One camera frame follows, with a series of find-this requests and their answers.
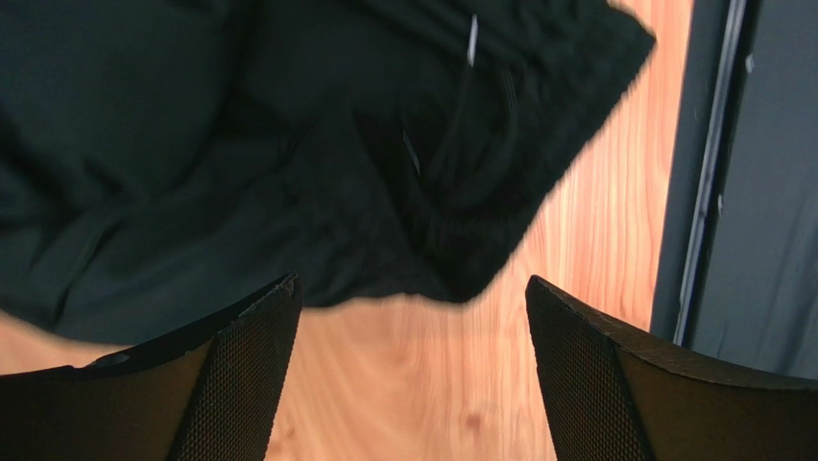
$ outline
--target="black mesh texture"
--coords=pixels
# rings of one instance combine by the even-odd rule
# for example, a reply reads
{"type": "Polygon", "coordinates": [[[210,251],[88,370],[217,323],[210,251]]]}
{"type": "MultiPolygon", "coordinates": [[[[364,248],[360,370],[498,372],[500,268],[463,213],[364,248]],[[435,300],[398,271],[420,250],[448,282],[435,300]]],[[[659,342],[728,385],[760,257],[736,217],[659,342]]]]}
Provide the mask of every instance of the black mesh texture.
{"type": "Polygon", "coordinates": [[[264,459],[301,313],[293,282],[281,286],[214,340],[169,459],[264,459]]]}
{"type": "Polygon", "coordinates": [[[610,339],[539,280],[529,284],[526,301],[560,461],[652,460],[610,339]]]}

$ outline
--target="dark garment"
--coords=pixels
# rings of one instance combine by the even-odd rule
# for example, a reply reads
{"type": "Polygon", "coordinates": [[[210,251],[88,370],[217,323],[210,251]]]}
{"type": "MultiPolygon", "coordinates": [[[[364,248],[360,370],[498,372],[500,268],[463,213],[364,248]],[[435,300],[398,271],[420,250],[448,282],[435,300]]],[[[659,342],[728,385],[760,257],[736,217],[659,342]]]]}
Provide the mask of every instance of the dark garment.
{"type": "Polygon", "coordinates": [[[4,0],[0,306],[137,343],[290,270],[465,302],[653,43],[604,0],[4,0]]]}

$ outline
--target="wood grain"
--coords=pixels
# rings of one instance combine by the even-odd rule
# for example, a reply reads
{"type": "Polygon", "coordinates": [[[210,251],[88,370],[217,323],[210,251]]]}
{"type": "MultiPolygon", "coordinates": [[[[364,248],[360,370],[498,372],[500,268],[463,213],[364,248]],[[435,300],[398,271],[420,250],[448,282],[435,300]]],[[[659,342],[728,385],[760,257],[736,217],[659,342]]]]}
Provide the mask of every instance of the wood grain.
{"type": "MultiPolygon", "coordinates": [[[[543,204],[508,266],[464,309],[408,297],[307,310],[270,461],[556,459],[524,309],[532,274],[647,328],[691,2],[623,0],[658,37],[633,90],[543,204]]],[[[115,350],[0,314],[0,374],[115,350]]]]}

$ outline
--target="folded fabric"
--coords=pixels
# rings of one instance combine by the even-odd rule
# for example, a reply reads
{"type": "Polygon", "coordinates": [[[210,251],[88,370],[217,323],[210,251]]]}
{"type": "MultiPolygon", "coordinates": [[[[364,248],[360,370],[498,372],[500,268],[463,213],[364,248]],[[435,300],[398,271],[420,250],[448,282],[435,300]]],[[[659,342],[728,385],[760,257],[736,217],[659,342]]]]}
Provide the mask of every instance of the folded fabric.
{"type": "Polygon", "coordinates": [[[653,44],[604,0],[6,0],[0,308],[127,344],[290,270],[465,302],[653,44]]]}

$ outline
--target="gray panel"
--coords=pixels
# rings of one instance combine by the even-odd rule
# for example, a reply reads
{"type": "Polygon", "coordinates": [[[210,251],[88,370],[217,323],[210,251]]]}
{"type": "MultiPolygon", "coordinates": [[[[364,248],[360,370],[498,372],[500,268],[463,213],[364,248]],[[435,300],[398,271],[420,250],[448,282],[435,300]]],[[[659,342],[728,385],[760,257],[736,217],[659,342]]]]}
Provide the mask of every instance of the gray panel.
{"type": "Polygon", "coordinates": [[[818,2],[765,2],[691,347],[818,378],[818,2]]]}

